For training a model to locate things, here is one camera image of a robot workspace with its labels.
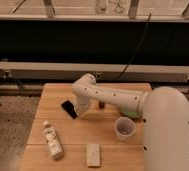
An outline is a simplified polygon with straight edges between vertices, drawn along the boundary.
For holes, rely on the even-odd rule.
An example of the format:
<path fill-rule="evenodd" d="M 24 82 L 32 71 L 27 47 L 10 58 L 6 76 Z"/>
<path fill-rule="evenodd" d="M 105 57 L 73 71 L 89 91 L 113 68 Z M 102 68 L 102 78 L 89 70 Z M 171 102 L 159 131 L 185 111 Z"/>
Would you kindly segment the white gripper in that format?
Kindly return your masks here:
<path fill-rule="evenodd" d="M 78 117 L 84 117 L 86 111 L 90 108 L 91 101 L 89 98 L 77 96 L 74 109 Z"/>

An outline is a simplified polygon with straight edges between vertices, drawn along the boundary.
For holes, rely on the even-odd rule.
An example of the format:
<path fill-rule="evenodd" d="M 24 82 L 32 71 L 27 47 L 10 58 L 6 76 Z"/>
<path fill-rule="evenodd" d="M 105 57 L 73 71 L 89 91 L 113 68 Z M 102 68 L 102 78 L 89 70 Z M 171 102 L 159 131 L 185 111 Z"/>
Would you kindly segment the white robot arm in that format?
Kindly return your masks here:
<path fill-rule="evenodd" d="M 144 171 L 189 171 L 189 101 L 172 87 L 150 92 L 102 87 L 91 74 L 76 80 L 74 109 L 79 117 L 96 99 L 140 114 L 144 124 Z"/>

